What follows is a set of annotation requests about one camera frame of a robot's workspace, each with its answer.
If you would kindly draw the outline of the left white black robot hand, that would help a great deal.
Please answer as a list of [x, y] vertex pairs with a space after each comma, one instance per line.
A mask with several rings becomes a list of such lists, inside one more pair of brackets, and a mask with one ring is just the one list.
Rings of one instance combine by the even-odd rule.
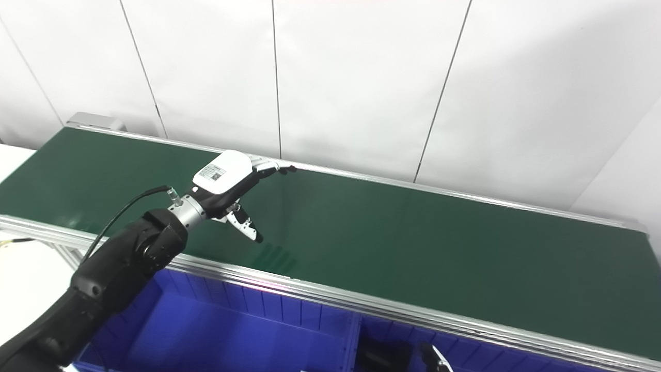
[[263, 235], [239, 204], [240, 198], [264, 178], [296, 171], [291, 162], [225, 150], [193, 176], [189, 195], [200, 206], [203, 219], [229, 222], [260, 243]]

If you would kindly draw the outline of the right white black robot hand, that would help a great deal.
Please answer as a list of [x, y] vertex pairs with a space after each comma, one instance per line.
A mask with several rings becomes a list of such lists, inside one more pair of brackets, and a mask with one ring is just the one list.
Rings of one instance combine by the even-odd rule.
[[431, 343], [420, 344], [421, 358], [426, 367], [426, 371], [448, 371], [453, 372], [453, 368], [448, 360], [442, 355], [439, 349]]

